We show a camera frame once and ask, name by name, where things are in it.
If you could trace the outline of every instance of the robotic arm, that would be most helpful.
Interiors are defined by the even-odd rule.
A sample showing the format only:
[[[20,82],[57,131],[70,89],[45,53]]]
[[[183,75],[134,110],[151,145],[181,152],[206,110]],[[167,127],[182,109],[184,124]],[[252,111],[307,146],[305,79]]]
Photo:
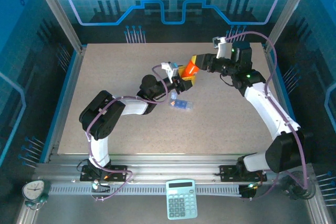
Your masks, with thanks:
[[[257,110],[267,125],[273,140],[266,151],[238,159],[237,167],[241,177],[245,173],[258,170],[272,170],[279,173],[300,166],[298,145],[289,124],[297,132],[302,145],[310,135],[300,129],[300,125],[280,106],[268,88],[267,94],[265,93],[265,78],[252,68],[252,50],[249,43],[245,41],[234,42],[230,58],[225,58],[227,46],[225,38],[216,37],[213,42],[215,48],[218,48],[218,53],[216,55],[194,55],[186,67],[186,71],[182,74],[182,78],[195,75],[199,70],[230,76],[233,86]]]
[[[163,81],[168,92],[176,90],[177,93],[184,92],[194,84],[194,76],[199,70],[206,70],[214,73],[218,72],[223,76],[230,76],[233,86],[245,97],[257,110],[264,123],[267,125],[272,137],[271,146],[263,152],[246,155],[238,159],[237,168],[241,178],[250,172],[258,170],[272,170],[275,173],[282,172],[301,165],[298,145],[293,136],[289,124],[297,132],[301,143],[307,138],[300,126],[284,111],[277,100],[268,90],[265,94],[265,79],[252,68],[252,50],[248,42],[237,41],[233,43],[230,58],[225,58],[226,41],[225,38],[213,39],[218,53],[194,55],[186,67],[179,68],[174,63],[162,63],[162,69],[168,75]],[[161,81],[157,81],[155,76],[147,75],[142,79],[140,91],[137,96],[155,101],[165,96],[165,88]],[[101,91],[94,100],[81,113],[79,121],[83,130],[87,130],[93,118],[109,103],[114,97],[107,91]],[[93,156],[100,166],[110,165],[108,155],[108,136],[112,132],[118,119],[126,114],[145,115],[150,113],[156,104],[147,103],[141,100],[121,99],[109,107],[98,121],[90,129],[90,134],[95,140],[91,147]]]

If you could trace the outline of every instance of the beige work surface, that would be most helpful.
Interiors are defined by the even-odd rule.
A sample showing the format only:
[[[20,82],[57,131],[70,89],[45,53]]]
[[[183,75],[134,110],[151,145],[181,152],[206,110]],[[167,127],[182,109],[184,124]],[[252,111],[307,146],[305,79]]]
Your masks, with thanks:
[[[260,43],[251,44],[253,68],[268,78]],[[136,95],[141,79],[162,62],[185,65],[194,54],[217,53],[211,43],[89,44],[82,62],[58,154],[87,154],[80,113],[101,91]],[[271,83],[270,89],[275,94]],[[243,154],[267,149],[270,133],[253,106],[218,73],[200,71],[196,84],[178,96],[191,111],[159,104],[148,115],[120,117],[109,137],[110,154]]]

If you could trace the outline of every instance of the black mounting bracket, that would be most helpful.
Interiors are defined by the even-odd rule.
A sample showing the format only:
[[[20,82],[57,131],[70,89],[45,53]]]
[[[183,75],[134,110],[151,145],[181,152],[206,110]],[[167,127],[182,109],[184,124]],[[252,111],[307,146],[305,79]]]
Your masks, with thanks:
[[[111,165],[108,164],[105,168],[109,170],[127,170],[125,165]],[[93,165],[83,165],[80,173],[80,181],[82,182],[92,182],[98,179],[100,182],[125,182],[127,173],[108,173],[104,170],[96,168]]]
[[[263,182],[267,181],[266,174],[262,174],[262,171],[245,173],[243,176],[237,169],[236,165],[221,165],[219,166],[219,174],[221,182],[260,182],[263,178]]]

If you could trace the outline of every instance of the analog clock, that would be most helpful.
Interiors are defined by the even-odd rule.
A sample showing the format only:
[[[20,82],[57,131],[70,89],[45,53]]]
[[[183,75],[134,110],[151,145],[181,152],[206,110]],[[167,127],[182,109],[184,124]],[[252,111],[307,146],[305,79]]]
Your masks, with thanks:
[[[39,200],[45,190],[45,183],[43,180],[35,180],[27,183],[22,188],[23,196],[30,201]]]

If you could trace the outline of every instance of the white robotic arm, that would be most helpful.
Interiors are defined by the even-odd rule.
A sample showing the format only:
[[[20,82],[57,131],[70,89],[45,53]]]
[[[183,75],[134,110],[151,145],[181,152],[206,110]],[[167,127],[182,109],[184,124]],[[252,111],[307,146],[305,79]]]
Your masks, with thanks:
[[[121,99],[120,102],[125,105],[121,116],[130,114],[142,115],[148,107],[148,103],[135,99],[125,98]],[[110,162],[108,140],[109,136],[91,142],[92,155],[102,167],[105,167]],[[89,157],[89,159],[91,163],[97,167],[95,162],[93,162],[92,157]]]
[[[266,96],[264,83],[259,82],[253,84],[252,87],[247,87],[244,97],[253,105],[261,116],[262,120],[268,127],[273,141],[277,136],[280,136],[283,133],[291,133],[291,129],[288,127],[288,123],[283,120],[279,112],[270,103],[269,98],[274,101],[295,131],[300,129],[300,125],[284,111],[269,89]],[[249,172],[255,172],[257,170],[270,170],[266,161],[266,151],[244,157],[244,164]]]

